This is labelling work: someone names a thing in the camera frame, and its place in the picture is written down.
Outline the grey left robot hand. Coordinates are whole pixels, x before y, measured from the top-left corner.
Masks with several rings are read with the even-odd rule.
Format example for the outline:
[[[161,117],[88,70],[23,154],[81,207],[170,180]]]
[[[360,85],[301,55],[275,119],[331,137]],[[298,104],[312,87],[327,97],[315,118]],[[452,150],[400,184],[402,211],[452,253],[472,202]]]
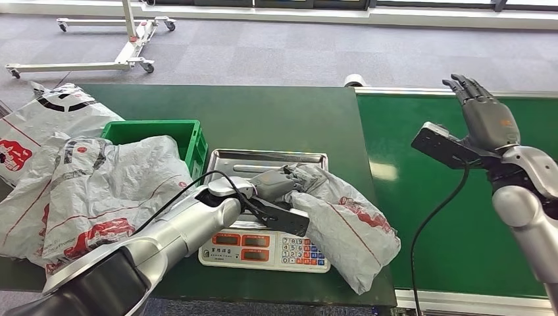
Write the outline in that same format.
[[[286,167],[258,174],[249,182],[255,188],[255,195],[268,202],[276,201],[292,191],[303,191],[302,180]]]

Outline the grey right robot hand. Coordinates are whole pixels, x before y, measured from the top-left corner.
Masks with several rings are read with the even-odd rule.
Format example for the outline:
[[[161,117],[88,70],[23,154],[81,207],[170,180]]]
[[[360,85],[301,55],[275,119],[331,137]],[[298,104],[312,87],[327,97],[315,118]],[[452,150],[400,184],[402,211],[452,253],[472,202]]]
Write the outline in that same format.
[[[510,108],[475,79],[452,74],[442,84],[451,89],[461,105],[469,132],[465,139],[470,146],[499,153],[520,144],[520,131]]]

